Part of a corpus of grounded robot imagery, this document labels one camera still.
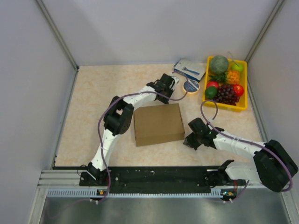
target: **blue lid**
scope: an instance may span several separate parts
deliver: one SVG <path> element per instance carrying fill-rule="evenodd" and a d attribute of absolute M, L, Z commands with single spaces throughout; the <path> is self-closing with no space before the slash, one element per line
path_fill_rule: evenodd
<path fill-rule="evenodd" d="M 189 79 L 189 84 L 187 83 L 187 81 L 185 81 L 183 87 L 184 87 L 184 90 L 188 89 L 188 92 L 190 92 L 190 93 L 197 92 L 199 90 L 199 83 L 196 82 L 195 80 Z"/>

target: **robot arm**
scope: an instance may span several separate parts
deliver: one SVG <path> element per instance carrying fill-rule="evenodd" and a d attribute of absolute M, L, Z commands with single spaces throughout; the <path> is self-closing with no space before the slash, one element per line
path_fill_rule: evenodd
<path fill-rule="evenodd" d="M 193 132 L 185 138 L 184 145 L 197 150 L 203 144 L 206 147 L 232 152 L 250 161 L 250 163 L 233 160 L 226 161 L 225 172 L 231 180 L 244 179 L 261 182 L 275 192 L 280 192 L 289 182 L 289 178 L 280 163 L 260 147 L 240 142 L 240 140 L 245 139 L 231 135 L 224 129 L 217 127 L 217 130 L 231 138 L 223 136 L 211 129 L 200 118 L 194 119 L 188 125 Z M 292 177 L 298 172 L 298 167 L 279 142 L 270 140 L 267 143 L 255 143 L 265 146 L 277 155 L 286 165 Z"/>
<path fill-rule="evenodd" d="M 178 82 L 179 78 L 163 74 L 162 77 L 156 82 L 148 83 L 145 87 L 138 91 L 138 95 L 125 97 L 111 107 L 108 113 L 104 116 L 105 124 L 102 137 L 103 154 L 107 164 L 120 135 L 124 134 L 130 127 L 133 112 L 146 103 L 156 99 L 164 104 L 167 104 L 169 100 L 157 95 L 157 93 L 163 94 L 170 98 Z M 114 97 L 110 105 L 118 98 L 118 96 Z M 87 166 L 89 175 L 95 180 L 98 180 L 100 178 L 99 174 L 101 171 L 106 169 L 101 156 L 101 150 L 102 149 L 100 145 L 95 157 Z"/>

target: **wooden table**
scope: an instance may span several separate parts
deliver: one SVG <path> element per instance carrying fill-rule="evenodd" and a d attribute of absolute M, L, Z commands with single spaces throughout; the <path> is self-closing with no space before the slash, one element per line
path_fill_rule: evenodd
<path fill-rule="evenodd" d="M 81 66 L 55 166 L 87 165 L 94 157 L 100 143 L 97 132 L 98 120 L 109 106 L 111 99 L 116 95 L 122 96 L 137 92 L 148 82 L 159 79 L 163 73 L 170 75 L 172 71 L 173 64 Z M 172 97 L 179 98 L 184 94 L 182 85 L 185 82 L 185 78 L 179 74 L 174 75 L 180 78 L 180 82 Z M 201 117 L 200 103 L 203 94 L 203 84 L 204 81 L 200 82 L 199 92 L 187 95 L 179 102 L 186 136 L 191 132 L 188 122 L 196 117 Z M 155 101 L 148 105 L 160 104 L 161 102 Z M 204 112 L 207 117 L 211 118 L 215 113 L 215 109 L 204 107 Z M 214 125 L 224 128 L 231 134 L 254 141 L 261 140 L 250 101 L 248 109 L 243 112 L 219 110 Z M 244 158 L 232 153 L 205 146 L 200 146 L 195 151 L 184 146 L 182 141 L 136 147 L 134 125 L 131 125 L 116 144 L 109 165 L 221 165 L 228 159 L 246 161 Z"/>

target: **white wall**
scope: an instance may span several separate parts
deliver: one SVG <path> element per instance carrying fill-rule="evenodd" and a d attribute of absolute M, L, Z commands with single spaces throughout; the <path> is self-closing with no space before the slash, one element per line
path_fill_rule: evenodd
<path fill-rule="evenodd" d="M 275 0 L 44 0 L 79 65 L 245 59 Z"/>
<path fill-rule="evenodd" d="M 0 1 L 0 223 L 23 224 L 74 70 L 33 0 Z"/>
<path fill-rule="evenodd" d="M 299 166 L 299 1 L 288 0 L 249 62 L 249 80 L 270 138 Z M 299 174 L 294 177 L 299 190 Z"/>

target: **grapes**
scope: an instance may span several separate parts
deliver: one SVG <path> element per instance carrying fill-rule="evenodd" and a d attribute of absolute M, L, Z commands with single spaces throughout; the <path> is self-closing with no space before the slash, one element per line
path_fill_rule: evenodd
<path fill-rule="evenodd" d="M 236 106 L 236 103 L 240 101 L 240 97 L 236 95 L 233 85 L 224 84 L 219 86 L 217 95 L 213 100 L 217 103 Z"/>

